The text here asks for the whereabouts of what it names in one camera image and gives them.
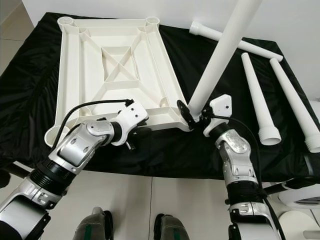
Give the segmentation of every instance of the black cloth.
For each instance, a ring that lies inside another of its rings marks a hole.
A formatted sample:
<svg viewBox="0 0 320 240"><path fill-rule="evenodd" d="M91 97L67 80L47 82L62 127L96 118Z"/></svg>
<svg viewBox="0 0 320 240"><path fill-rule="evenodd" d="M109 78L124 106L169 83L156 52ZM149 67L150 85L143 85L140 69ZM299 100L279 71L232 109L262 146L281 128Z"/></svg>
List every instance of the black cloth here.
<svg viewBox="0 0 320 240"><path fill-rule="evenodd" d="M5 188L9 184L10 178L11 176L7 171L0 169L0 189Z"/></svg>
<svg viewBox="0 0 320 240"><path fill-rule="evenodd" d="M0 77L0 167L16 160L34 167L49 153L44 135L55 120L62 36L57 19L61 16L66 14L46 13ZM188 102L217 42L189 34L187 29L161 25L159 31ZM282 54L273 41L245 40ZM241 61L242 52L236 50L211 98L231 95L232 116L247 124L259 140L259 126ZM282 137L282 143L276 146L259 143L262 180L279 182L306 177L311 172L320 176L320 155L308 152L305 137L269 60L253 54L250 56L272 119ZM281 65L319 127L286 59ZM230 125L251 141L241 126L232 122ZM192 132L179 129L154 131L136 140L135 146L134 152L129 152L125 146L101 147L85 169L175 178L223 177L219 153L213 140L203 136L201 128ZM251 159L255 162L256 149L252 149Z"/></svg>

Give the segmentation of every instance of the white tapered pole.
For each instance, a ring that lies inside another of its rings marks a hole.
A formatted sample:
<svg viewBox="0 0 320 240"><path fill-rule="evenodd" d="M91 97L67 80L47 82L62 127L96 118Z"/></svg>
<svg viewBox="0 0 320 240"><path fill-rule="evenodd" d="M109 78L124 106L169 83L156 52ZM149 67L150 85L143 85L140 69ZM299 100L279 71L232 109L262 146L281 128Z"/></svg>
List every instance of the white tapered pole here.
<svg viewBox="0 0 320 240"><path fill-rule="evenodd" d="M196 122L262 0L238 0L188 104Z"/></svg>
<svg viewBox="0 0 320 240"><path fill-rule="evenodd" d="M278 60L272 58L270 64L304 133L306 146L311 153L320 153L320 131L318 127Z"/></svg>
<svg viewBox="0 0 320 240"><path fill-rule="evenodd" d="M248 81L256 119L259 124L259 138L263 145L276 145L281 142L279 130L275 127L264 95L261 91L254 67L247 52L241 55L243 67Z"/></svg>
<svg viewBox="0 0 320 240"><path fill-rule="evenodd" d="M206 37L208 39L213 39L216 41L219 41L219 39L222 36L222 32L219 32L219 31L214 30L212 28L203 26L201 23L196 22L196 21L192 22L190 29L189 29L189 33L194 34L194 35L200 35L200 36ZM279 62L281 62L282 59L284 58L280 54L277 54L273 51L269 51L267 49L264 49L262 47L256 46L254 44L251 44L251 43L243 41L243 40L240 41L238 48L242 49L244 51L247 51L249 53L265 57L267 59L276 58Z"/></svg>

